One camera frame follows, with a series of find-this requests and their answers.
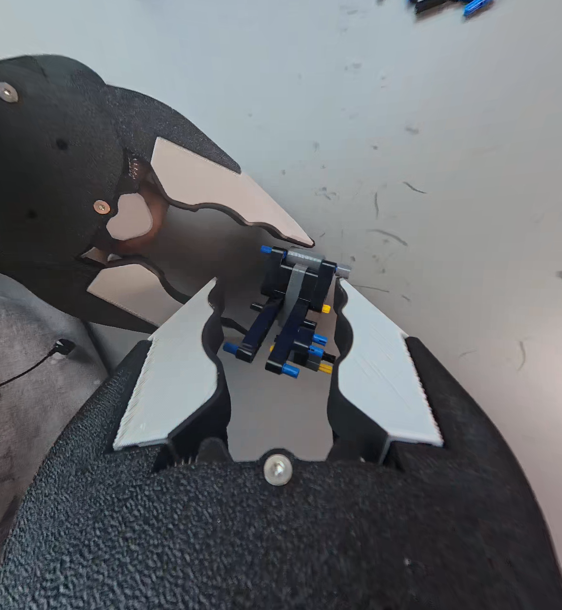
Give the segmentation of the black toy brick assembly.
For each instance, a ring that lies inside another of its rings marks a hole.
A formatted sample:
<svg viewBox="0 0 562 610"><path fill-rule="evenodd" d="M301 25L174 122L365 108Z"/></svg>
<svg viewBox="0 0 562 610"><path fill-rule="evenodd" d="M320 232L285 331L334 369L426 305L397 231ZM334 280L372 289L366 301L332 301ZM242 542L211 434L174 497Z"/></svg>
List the black toy brick assembly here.
<svg viewBox="0 0 562 610"><path fill-rule="evenodd" d="M258 316L242 342L226 342L224 352L252 363L277 322L280 331L270 348L266 370L292 378L299 376L300 367L330 375L336 357L325 351L327 337L316 332L317 323L307 316L309 312L329 313L325 301L332 281L348 279L352 268L304 250L262 246L261 252L268 256L260 289L267 301L250 305Z"/></svg>

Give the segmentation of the grey desk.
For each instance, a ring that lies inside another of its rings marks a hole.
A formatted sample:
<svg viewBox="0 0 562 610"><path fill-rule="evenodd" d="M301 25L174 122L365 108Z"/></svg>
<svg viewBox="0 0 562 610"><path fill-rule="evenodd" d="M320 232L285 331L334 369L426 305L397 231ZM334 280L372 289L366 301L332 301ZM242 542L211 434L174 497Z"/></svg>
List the grey desk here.
<svg viewBox="0 0 562 610"><path fill-rule="evenodd" d="M502 432L562 565L562 1L0 1L0 58L59 54L169 104Z"/></svg>

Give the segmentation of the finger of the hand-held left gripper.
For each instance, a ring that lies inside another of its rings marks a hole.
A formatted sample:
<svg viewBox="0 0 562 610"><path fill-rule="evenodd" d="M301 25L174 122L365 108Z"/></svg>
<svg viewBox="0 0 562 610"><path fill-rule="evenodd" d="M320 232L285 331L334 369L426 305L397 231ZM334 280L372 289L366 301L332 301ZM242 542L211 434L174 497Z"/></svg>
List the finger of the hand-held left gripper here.
<svg viewBox="0 0 562 610"><path fill-rule="evenodd" d="M183 209L219 209L245 226L312 248L297 221L250 176L234 172L169 140L157 137L150 161L165 197Z"/></svg>
<svg viewBox="0 0 562 610"><path fill-rule="evenodd" d="M191 299L171 285L160 267L142 256L110 262L88 285L87 292L155 327Z"/></svg>

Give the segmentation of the person's grey patterned sweatshirt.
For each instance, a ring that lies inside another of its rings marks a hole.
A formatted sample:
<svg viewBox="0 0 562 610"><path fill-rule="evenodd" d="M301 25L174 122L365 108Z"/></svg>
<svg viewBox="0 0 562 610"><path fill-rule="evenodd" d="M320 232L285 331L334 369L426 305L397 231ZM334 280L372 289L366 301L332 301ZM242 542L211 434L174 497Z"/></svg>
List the person's grey patterned sweatshirt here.
<svg viewBox="0 0 562 610"><path fill-rule="evenodd" d="M0 274L0 383L41 360L58 339L75 343L70 355L53 355L0 388L0 555L42 460L108 374L81 321Z"/></svg>

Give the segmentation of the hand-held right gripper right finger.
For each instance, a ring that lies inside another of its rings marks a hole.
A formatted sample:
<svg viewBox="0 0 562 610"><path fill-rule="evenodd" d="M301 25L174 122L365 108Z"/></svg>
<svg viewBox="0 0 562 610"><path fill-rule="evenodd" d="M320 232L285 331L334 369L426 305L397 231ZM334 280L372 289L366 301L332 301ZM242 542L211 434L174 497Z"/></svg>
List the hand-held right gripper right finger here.
<svg viewBox="0 0 562 610"><path fill-rule="evenodd" d="M337 279L333 306L339 356L328 398L331 455L380 464L393 442L443 447L407 333L347 279Z"/></svg>

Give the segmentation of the pile of blue black pins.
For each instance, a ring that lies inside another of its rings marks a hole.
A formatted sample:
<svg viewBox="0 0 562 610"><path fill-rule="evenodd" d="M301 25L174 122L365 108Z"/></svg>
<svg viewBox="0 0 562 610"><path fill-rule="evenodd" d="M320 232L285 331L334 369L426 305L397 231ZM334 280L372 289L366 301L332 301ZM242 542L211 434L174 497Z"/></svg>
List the pile of blue black pins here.
<svg viewBox="0 0 562 610"><path fill-rule="evenodd" d="M465 19L471 19L475 14L488 9L494 1L407 1L407 3L413 7L415 15L419 18L447 4L455 4L460 5Z"/></svg>

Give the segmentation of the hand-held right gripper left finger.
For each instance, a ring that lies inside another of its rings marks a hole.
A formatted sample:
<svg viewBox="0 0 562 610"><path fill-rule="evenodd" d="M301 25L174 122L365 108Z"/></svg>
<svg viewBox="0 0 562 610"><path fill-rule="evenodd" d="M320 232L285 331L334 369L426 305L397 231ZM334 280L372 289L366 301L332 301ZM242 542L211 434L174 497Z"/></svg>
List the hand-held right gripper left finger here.
<svg viewBox="0 0 562 610"><path fill-rule="evenodd" d="M210 280L148 339L113 450L161 448L160 463L229 461L231 400L217 352L224 295Z"/></svg>

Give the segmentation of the person's left hand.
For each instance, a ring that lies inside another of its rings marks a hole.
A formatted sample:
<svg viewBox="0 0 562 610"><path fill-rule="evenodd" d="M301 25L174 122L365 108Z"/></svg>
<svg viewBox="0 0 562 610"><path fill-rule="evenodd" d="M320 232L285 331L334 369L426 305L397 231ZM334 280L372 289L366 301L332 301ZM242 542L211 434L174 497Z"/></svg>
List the person's left hand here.
<svg viewBox="0 0 562 610"><path fill-rule="evenodd" d="M146 253L160 232L169 208L150 178L148 164L132 159L128 173L138 191L123 194L118 200L114 217L117 236L112 250L116 255Z"/></svg>

